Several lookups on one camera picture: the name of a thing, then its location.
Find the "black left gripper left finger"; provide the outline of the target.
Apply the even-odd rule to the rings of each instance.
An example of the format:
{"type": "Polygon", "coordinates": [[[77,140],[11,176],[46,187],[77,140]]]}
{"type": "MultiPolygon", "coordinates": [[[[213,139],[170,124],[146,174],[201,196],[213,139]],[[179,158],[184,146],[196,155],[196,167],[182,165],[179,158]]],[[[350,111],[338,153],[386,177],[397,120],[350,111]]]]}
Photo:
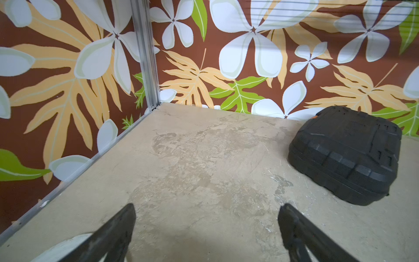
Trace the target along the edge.
{"type": "Polygon", "coordinates": [[[132,240],[135,221],[135,207],[129,203],[61,261],[124,261],[132,240]]]}

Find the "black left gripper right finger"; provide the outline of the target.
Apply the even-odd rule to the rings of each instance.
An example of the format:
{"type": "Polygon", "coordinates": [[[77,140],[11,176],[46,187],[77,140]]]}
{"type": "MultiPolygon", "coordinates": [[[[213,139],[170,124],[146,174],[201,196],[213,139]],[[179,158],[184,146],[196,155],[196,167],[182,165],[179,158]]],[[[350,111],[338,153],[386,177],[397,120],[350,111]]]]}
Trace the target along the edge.
{"type": "Polygon", "coordinates": [[[289,203],[281,206],[278,225],[292,262],[310,262],[309,253],[320,262],[357,261],[289,203]]]}

